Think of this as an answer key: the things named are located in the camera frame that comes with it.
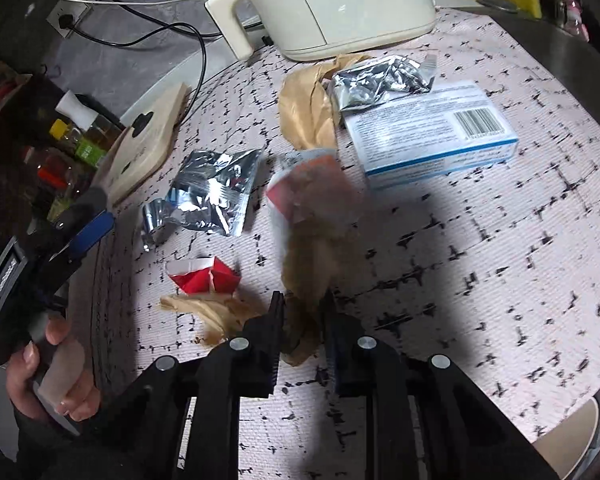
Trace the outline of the person's left hand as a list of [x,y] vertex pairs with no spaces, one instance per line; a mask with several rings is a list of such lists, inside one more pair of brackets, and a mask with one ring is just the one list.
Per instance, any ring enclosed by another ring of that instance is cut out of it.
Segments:
[[[55,352],[38,392],[62,417],[69,416],[75,422],[93,417],[99,410],[102,395],[95,386],[92,372],[79,369],[84,363],[84,352],[70,335],[69,322],[59,315],[51,315],[45,338],[51,346],[60,349]],[[47,422],[47,410],[33,389],[33,378],[40,363],[40,349],[34,342],[13,353],[6,370],[6,390],[17,411],[30,419]]]

